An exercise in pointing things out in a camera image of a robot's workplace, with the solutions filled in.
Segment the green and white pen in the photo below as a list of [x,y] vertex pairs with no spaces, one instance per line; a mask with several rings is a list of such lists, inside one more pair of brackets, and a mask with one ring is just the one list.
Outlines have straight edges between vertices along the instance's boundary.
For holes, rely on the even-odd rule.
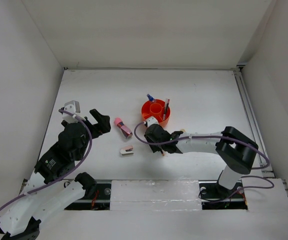
[[163,116],[162,116],[162,121],[165,121],[166,115],[167,115],[168,107],[164,106],[164,111],[163,111]]

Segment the red and white pen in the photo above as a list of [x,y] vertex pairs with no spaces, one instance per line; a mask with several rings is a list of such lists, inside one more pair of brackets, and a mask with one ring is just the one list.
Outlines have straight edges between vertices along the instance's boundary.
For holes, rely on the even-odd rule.
[[170,104],[170,99],[169,98],[166,98],[165,99],[165,106],[167,106],[167,110],[169,109],[169,104]]

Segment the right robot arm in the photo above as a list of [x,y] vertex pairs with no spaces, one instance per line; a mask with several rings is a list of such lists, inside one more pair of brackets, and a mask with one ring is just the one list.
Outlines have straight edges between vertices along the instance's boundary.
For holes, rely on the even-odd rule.
[[227,198],[237,189],[238,180],[249,175],[259,146],[232,126],[210,135],[183,130],[169,133],[159,124],[152,124],[144,133],[153,152],[169,154],[208,153],[221,157],[226,166],[211,189],[211,200]]

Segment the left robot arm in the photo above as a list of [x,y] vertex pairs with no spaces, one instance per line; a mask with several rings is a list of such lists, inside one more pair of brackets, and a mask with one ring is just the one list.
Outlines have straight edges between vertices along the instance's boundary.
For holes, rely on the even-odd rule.
[[55,196],[51,194],[86,159],[93,140],[110,132],[110,117],[92,109],[90,114],[97,121],[92,124],[87,117],[79,116],[79,110],[63,107],[59,112],[64,129],[57,142],[38,160],[20,195],[1,207],[7,209],[0,216],[0,235],[4,240],[35,240],[47,219],[76,200],[85,198],[96,205],[97,181],[87,172],[79,173]]

